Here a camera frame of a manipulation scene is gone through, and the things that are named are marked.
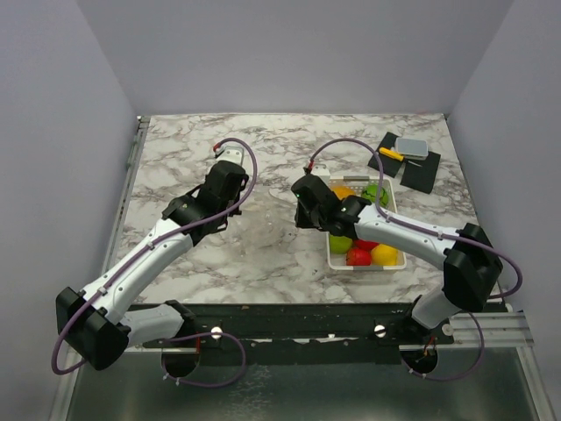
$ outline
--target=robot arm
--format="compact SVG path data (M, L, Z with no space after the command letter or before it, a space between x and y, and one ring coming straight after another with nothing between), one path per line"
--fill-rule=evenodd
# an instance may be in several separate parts
M225 211L239 200L249 178L241 167L243 156L242 148L223 147L204 184L172 200L152 230L115 267L80 292L66 288L57 296L61 333L70 318L99 295L66 336L66 341L95 369L110 366L129 346L171 339L180 329L184 331L193 324L193 315L175 301L148 310L128 309L164 268L207 234L225 230L227 218L241 213L235 210L187 232L181 229ZM107 288L107 281L113 278L115 281Z
M501 261L478 247L442 238L442 234L449 234L491 246L479 226L467 224L458 230L399 216L401 221L441 233L434 237L391 222L392 212L382 214L364 198L349 196L340 201L320 177L312 174L298 180L292 191L298 199L296 226L384 243L444 271L443 284L421 296L411 311L410 318L421 329L433 329L461 310L481 311L485 306L501 273Z

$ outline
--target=marble table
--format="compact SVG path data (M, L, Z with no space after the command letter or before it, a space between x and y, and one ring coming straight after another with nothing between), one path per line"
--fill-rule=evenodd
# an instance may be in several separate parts
M327 140L362 139L373 147L386 132L425 139L442 155L432 194L394 182L400 214L432 224L476 223L472 201L444 116L223 114L152 117L133 185L117 257L123 257L160 218L175 196L196 184L215 162L211 147L236 137L251 145L259 179L242 217L205 238L169 266L139 302L161 303L387 303L410 302L442 281L442 273L408 255L395 272L344 272L326 261L325 234L295 228L290 186L308 157ZM316 162L333 175L376 175L359 146L339 144ZM244 166L251 170L246 155Z

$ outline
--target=red tomato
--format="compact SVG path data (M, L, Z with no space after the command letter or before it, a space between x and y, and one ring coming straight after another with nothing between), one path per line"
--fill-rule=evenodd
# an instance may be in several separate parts
M347 252L347 266L370 266L372 256L366 250L352 248Z
M366 250L367 252L372 251L379 243L374 243L373 241L366 241L364 239L355 239L354 245L361 250Z

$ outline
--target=wall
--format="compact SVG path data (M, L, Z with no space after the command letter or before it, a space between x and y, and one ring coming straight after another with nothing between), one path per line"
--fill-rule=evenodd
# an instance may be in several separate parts
M558 0L515 1L449 124L481 222L526 275L514 303L561 416L559 16Z
M511 0L77 0L138 114L450 112Z
M136 128L73 0L0 7L0 418L47 419L54 298L99 275Z

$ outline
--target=white container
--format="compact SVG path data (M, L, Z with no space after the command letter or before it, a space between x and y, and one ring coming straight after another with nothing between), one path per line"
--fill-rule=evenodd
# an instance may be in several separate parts
M335 186L345 186L349 189L354 190L356 196L360 196L362 190L369 184L377 184L378 177L370 177L368 175L345 175L343 177L331 177L329 181L330 187ZM395 205L394 189L392 187L392 181L388 178L384 179L382 182L382 187L386 189L387 195L389 197L389 202L387 203L387 209L392 212L397 212L397 206ZM381 270L402 270L407 266L407 258L405 254L399 250L397 253L397 265L395 266L347 266L346 265L346 254L334 254L330 251L330 235L326 233L327 242L327 263L330 268L335 270L371 270L371 271L381 271Z

